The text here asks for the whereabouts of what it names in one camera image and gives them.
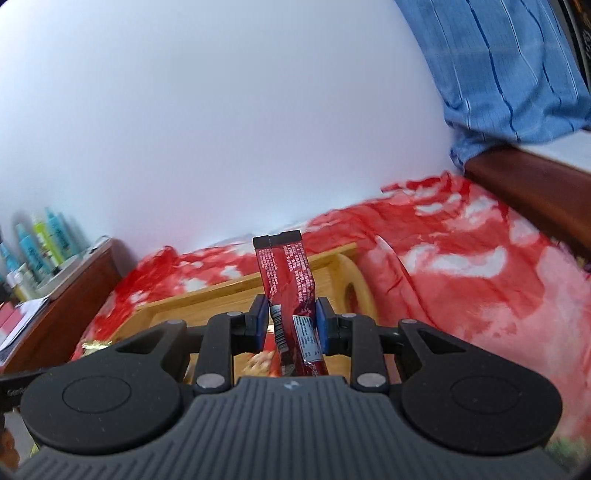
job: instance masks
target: green bottle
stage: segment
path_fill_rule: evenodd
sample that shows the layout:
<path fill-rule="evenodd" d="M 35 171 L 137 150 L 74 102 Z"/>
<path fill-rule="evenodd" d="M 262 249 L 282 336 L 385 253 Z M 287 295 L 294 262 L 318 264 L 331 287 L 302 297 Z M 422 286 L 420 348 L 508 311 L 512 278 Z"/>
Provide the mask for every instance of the green bottle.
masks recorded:
<path fill-rule="evenodd" d="M 58 267 L 64 263 L 64 257 L 53 242 L 47 225 L 36 215 L 32 215 L 31 220 L 33 222 L 33 231 L 41 245 L 41 254 L 53 268 Z"/>

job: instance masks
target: blue spray bottle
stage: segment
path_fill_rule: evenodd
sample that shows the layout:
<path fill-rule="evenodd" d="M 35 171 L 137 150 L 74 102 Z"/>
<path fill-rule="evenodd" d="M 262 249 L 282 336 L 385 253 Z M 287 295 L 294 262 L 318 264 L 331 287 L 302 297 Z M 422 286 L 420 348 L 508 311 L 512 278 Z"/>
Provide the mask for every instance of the blue spray bottle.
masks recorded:
<path fill-rule="evenodd" d="M 7 246 L 4 245 L 4 243 L 0 244 L 0 255 L 2 255 L 2 258 L 6 262 L 6 269 L 8 273 L 18 270 L 21 266 L 14 255 L 10 253 L 10 250 L 7 248 Z"/>
<path fill-rule="evenodd" d="M 27 233 L 22 223 L 17 225 L 17 234 L 22 252 L 27 263 L 39 281 L 51 276 L 51 267 L 45 262 L 31 235 Z"/>
<path fill-rule="evenodd" d="M 61 221 L 59 215 L 53 213 L 49 207 L 45 209 L 45 212 L 47 214 L 47 225 L 51 230 L 52 240 L 60 249 L 61 256 L 64 260 L 79 254 L 80 250 L 74 243 L 74 240 L 72 240 L 66 229 L 66 225 Z"/>

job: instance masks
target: gray ribbed cover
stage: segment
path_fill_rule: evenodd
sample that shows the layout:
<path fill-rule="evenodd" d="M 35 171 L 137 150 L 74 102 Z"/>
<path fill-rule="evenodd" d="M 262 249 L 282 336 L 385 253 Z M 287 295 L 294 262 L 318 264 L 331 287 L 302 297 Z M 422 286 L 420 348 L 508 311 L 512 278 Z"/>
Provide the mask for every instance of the gray ribbed cover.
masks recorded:
<path fill-rule="evenodd" d="M 141 448 L 83 457 L 49 448 L 27 480 L 546 480 L 564 472 L 541 449 L 500 458 L 453 453 L 413 431 L 381 394 L 341 377 L 242 378 L 201 395 L 168 433 Z"/>

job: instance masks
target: barcode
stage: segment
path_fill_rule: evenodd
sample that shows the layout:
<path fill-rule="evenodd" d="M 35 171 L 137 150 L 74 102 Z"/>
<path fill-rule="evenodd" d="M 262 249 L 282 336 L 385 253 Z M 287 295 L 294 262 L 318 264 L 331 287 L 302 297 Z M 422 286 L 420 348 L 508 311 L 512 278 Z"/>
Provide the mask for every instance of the barcode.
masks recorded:
<path fill-rule="evenodd" d="M 287 346 L 283 321 L 281 320 L 281 305 L 271 305 L 270 311 L 273 327 L 275 329 L 275 344 L 277 345 L 277 349 L 279 350 L 279 353 L 288 352 L 290 349 Z"/>

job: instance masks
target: red floral blanket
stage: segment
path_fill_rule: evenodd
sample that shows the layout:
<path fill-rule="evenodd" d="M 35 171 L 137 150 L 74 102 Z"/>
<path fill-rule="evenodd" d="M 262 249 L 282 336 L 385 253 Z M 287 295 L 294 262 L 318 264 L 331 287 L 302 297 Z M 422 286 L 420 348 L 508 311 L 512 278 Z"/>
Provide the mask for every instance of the red floral blanket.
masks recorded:
<path fill-rule="evenodd" d="M 563 397 L 556 436 L 591 439 L 589 274 L 486 190 L 446 173 L 291 227 L 309 255 L 357 243 L 377 320 L 413 317 L 540 372 Z M 117 286 L 83 339 L 107 339 L 137 305 L 257 270 L 250 239 L 165 247 Z"/>

